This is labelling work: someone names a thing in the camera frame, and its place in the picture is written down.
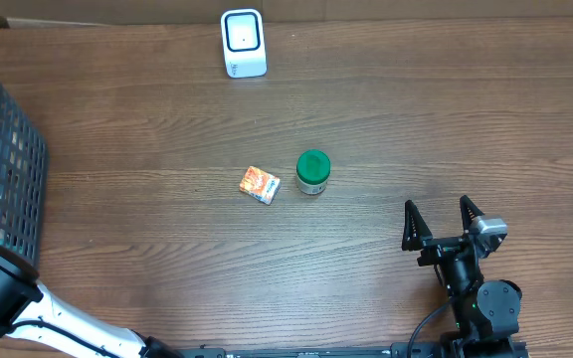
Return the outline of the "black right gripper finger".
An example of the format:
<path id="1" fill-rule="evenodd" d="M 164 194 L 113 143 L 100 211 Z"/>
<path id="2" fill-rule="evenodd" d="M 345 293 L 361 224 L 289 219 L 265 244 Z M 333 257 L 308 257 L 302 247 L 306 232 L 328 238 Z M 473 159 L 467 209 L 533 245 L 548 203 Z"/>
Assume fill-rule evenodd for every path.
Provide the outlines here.
<path id="1" fill-rule="evenodd" d="M 483 217 L 484 212 L 476 206 L 468 195 L 460 198 L 460 210 L 464 231 L 476 231 L 478 229 L 478 221 Z"/>
<path id="2" fill-rule="evenodd" d="M 402 250 L 419 251 L 433 238 L 432 232 L 412 200 L 405 202 L 404 215 Z"/>

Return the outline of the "green lid jar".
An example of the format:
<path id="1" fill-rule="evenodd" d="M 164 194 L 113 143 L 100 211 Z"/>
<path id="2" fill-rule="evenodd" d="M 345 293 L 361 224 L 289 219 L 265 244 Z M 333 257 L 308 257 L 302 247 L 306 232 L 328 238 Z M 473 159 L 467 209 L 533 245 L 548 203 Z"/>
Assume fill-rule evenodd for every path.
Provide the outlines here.
<path id="1" fill-rule="evenodd" d="M 299 190 L 307 195 L 317 195 L 326 189 L 331 162 L 322 151 L 310 149 L 296 163 L 296 182 Z"/>

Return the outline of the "orange tissue pack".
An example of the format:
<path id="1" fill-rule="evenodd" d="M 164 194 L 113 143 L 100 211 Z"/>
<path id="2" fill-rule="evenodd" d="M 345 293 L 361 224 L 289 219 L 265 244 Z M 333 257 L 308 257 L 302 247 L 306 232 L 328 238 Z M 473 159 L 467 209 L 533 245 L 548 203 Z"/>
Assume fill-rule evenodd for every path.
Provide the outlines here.
<path id="1" fill-rule="evenodd" d="M 259 202 L 270 205 L 281 188 L 281 179 L 258 167 L 250 166 L 244 174 L 239 189 Z"/>

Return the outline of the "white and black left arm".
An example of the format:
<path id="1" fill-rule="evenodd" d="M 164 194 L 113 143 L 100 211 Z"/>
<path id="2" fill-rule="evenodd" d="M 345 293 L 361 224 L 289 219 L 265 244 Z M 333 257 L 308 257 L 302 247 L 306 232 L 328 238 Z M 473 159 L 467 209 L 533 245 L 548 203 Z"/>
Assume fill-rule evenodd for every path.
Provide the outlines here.
<path id="1" fill-rule="evenodd" d="M 100 321 L 53 295 L 38 271 L 0 246 L 0 338 L 48 345 L 74 357 L 175 357 L 154 337 Z"/>

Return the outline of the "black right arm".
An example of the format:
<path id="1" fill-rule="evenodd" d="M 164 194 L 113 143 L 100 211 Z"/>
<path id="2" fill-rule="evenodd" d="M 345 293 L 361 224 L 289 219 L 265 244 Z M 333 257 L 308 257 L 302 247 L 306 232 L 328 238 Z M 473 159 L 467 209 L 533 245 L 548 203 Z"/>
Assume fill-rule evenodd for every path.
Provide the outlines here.
<path id="1" fill-rule="evenodd" d="M 420 267 L 434 269 L 447 291 L 448 300 L 429 313 L 415 328 L 408 343 L 391 346 L 393 357 L 524 358 L 524 342 L 512 336 L 519 332 L 520 287 L 505 279 L 485 280 L 479 262 L 497 251 L 508 234 L 500 216 L 488 216 L 466 195 L 460 198 L 463 233 L 437 239 L 411 200 L 404 205 L 401 248 L 417 251 Z M 437 342 L 421 345 L 423 327 L 445 310 L 453 312 L 457 329 Z"/>

